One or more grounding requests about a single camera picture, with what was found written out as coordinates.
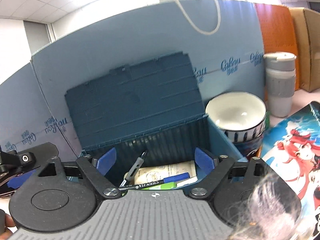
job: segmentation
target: silver bolt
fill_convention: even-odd
[[[27,155],[23,155],[22,160],[26,163],[29,160],[29,158]]]
[[[207,190],[202,187],[196,187],[191,190],[191,194],[195,196],[203,196],[207,193],[208,193]]]
[[[116,188],[106,188],[103,193],[106,196],[115,196],[119,193],[119,190]]]

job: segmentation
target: orange board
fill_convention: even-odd
[[[284,51],[297,56],[296,90],[300,86],[298,46],[289,9],[281,5],[255,4],[265,53]]]

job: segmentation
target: box lid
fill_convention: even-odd
[[[188,55],[175,53],[67,91],[66,102],[86,150],[201,118],[205,111]]]

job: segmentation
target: blue book cover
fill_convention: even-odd
[[[316,217],[315,239],[320,232],[320,103],[311,102],[269,129],[261,157],[295,191],[304,214]]]

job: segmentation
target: human hand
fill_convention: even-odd
[[[8,239],[12,235],[11,230],[8,228],[13,228],[15,226],[16,225],[14,224],[12,217],[8,214],[5,214],[5,232],[0,235],[0,240]]]

